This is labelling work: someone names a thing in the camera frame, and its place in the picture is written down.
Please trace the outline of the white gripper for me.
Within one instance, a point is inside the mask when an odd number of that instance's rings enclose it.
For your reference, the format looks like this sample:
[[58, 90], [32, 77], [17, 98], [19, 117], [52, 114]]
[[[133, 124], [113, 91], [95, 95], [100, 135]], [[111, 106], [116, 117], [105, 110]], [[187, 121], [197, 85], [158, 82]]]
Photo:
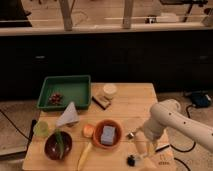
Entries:
[[158, 143], [153, 140], [148, 140], [141, 130], [135, 133], [134, 143], [137, 149], [134, 156], [136, 160], [141, 160], [141, 157], [146, 161], [151, 161], [151, 156], [155, 154]]

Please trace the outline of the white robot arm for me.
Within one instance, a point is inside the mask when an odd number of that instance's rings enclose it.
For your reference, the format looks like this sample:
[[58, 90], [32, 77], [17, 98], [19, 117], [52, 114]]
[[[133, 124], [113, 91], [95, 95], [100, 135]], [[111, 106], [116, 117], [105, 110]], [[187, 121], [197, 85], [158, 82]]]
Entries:
[[187, 118], [180, 111], [181, 105], [174, 99], [157, 102], [150, 108], [150, 117], [136, 131], [156, 142], [164, 129], [171, 127], [213, 153], [213, 127]]

